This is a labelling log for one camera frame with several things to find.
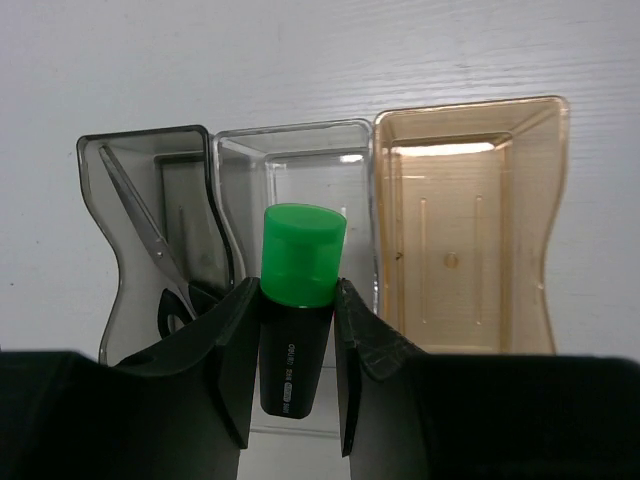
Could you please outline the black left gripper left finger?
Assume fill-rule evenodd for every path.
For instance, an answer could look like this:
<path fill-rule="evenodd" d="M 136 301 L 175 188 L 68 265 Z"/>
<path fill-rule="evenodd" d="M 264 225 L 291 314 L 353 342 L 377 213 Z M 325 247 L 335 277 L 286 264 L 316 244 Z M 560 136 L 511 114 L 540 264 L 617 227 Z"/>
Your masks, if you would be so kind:
<path fill-rule="evenodd" d="M 1 356 L 5 479 L 233 479 L 248 445 L 258 282 L 105 366 L 71 351 Z"/>

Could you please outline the smoky grey plastic container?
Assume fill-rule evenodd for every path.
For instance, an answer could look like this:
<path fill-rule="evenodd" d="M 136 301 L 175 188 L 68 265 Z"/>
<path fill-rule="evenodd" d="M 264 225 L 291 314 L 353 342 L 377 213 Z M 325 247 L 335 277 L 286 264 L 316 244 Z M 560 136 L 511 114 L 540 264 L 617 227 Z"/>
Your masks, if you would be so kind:
<path fill-rule="evenodd" d="M 117 262 L 116 296 L 98 353 L 100 363 L 113 366 L 162 339 L 156 323 L 160 296 L 165 288 L 178 290 L 138 238 L 100 158 L 103 144 L 121 162 L 188 279 L 209 282 L 226 295 L 235 285 L 235 265 L 211 186 L 205 127 L 80 137 L 76 152 L 82 197 Z"/>

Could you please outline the black handled scissors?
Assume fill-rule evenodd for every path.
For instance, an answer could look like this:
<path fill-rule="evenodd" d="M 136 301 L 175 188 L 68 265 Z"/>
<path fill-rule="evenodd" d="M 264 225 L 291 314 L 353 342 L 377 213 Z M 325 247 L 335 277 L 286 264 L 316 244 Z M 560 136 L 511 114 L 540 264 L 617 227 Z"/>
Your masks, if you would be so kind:
<path fill-rule="evenodd" d="M 160 296 L 156 323 L 159 335 L 164 339 L 215 307 L 224 298 L 225 292 L 209 282 L 186 277 L 160 227 L 115 153 L 106 144 L 100 146 L 98 152 L 149 257 L 178 290 L 176 294 L 165 288 Z"/>

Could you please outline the clear plastic container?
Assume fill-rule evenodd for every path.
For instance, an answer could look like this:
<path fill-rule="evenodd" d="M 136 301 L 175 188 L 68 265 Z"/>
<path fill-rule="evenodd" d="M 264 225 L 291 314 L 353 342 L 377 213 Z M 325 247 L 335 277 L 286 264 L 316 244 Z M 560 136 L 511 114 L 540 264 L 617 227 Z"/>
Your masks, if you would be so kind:
<path fill-rule="evenodd" d="M 317 205 L 346 218 L 340 274 L 351 281 L 369 309 L 378 311 L 371 146 L 372 127 L 364 119 L 216 134 L 212 141 L 214 185 L 231 232 L 238 278 L 260 274 L 267 207 Z"/>

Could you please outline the orange plastic container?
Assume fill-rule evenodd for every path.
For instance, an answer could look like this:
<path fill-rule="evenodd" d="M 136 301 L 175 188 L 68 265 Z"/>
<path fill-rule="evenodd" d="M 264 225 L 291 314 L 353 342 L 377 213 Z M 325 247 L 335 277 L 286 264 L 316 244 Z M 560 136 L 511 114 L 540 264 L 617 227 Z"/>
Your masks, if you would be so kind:
<path fill-rule="evenodd" d="M 429 353 L 554 354 L 548 244 L 568 173 L 560 96 L 374 122 L 381 317 Z"/>

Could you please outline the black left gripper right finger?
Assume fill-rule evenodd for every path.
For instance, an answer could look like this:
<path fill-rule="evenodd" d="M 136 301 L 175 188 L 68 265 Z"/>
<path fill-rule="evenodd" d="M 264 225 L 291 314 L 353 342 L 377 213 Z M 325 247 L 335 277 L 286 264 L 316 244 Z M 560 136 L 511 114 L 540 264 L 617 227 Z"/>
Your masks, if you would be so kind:
<path fill-rule="evenodd" d="M 354 479 L 635 479 L 639 366 L 429 354 L 348 280 L 335 296 L 342 454 Z"/>

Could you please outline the green cap black highlighter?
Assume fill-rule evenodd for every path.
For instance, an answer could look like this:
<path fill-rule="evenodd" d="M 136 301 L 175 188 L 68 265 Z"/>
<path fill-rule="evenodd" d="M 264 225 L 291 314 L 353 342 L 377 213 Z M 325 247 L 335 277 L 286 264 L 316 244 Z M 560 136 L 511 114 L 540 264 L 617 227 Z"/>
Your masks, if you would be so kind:
<path fill-rule="evenodd" d="M 346 218 L 284 203 L 264 215 L 260 273 L 259 379 L 265 413 L 307 417 L 334 314 Z"/>

